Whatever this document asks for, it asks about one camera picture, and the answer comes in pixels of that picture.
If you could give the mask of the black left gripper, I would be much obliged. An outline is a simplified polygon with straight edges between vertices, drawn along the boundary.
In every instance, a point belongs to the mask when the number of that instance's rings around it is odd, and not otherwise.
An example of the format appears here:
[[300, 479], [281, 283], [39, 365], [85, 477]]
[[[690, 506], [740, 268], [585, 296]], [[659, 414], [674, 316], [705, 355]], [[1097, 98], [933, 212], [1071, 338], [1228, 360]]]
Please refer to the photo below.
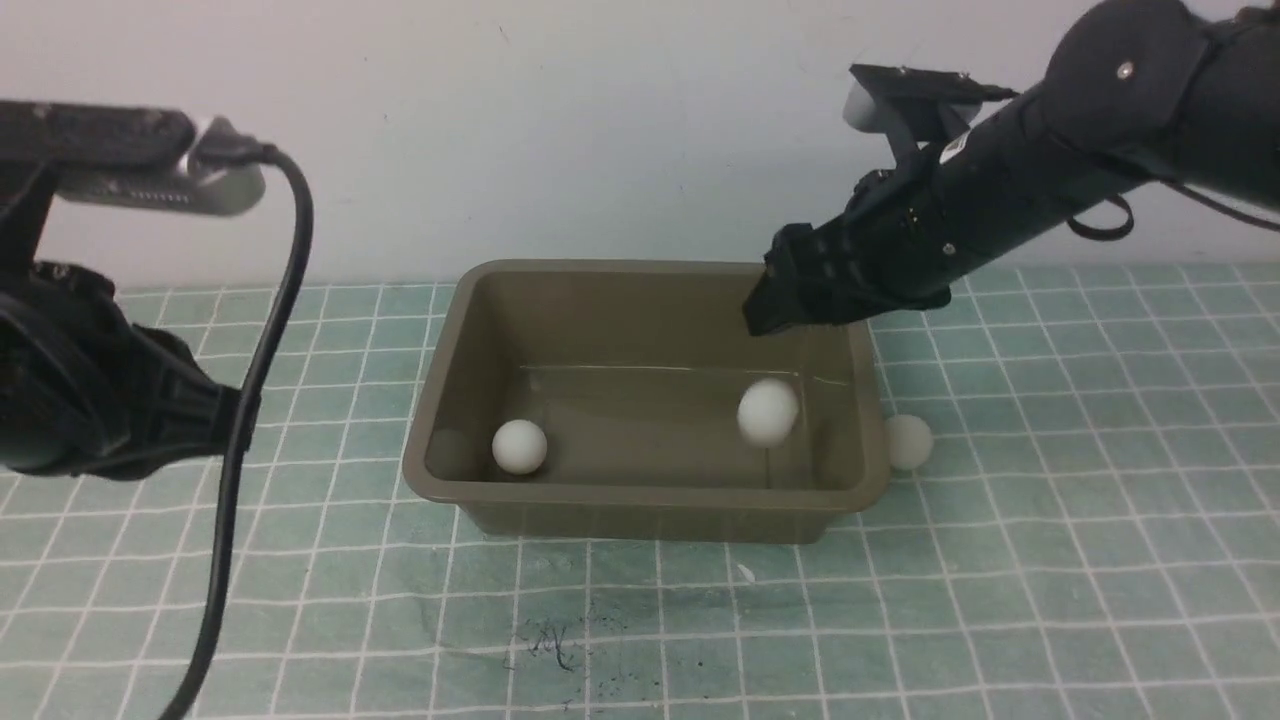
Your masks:
[[113, 283], [38, 264], [3, 274], [3, 466], [141, 480], [224, 454], [242, 393], [178, 336], [129, 322]]

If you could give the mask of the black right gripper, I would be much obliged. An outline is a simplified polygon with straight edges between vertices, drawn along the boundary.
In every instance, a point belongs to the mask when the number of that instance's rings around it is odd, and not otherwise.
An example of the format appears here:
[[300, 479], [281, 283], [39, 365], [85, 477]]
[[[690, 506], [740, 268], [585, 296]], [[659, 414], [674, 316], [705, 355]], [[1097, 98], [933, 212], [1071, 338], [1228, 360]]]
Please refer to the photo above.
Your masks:
[[829, 220], [781, 227], [742, 304], [751, 337], [927, 311], [1001, 256], [1001, 170], [873, 170]]

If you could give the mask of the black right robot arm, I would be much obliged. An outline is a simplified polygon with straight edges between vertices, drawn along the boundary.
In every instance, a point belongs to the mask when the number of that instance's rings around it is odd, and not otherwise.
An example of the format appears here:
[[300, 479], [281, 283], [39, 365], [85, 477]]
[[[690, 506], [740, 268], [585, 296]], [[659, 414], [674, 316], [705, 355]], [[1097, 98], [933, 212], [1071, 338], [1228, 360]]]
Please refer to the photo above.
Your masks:
[[1027, 90], [961, 72], [854, 64], [844, 119], [895, 164], [823, 225], [782, 227], [748, 332], [946, 306], [952, 284], [1065, 225], [1114, 242], [1125, 193], [1160, 183], [1239, 222], [1216, 193], [1277, 210], [1277, 6], [1208, 20], [1183, 1], [1102, 1]]

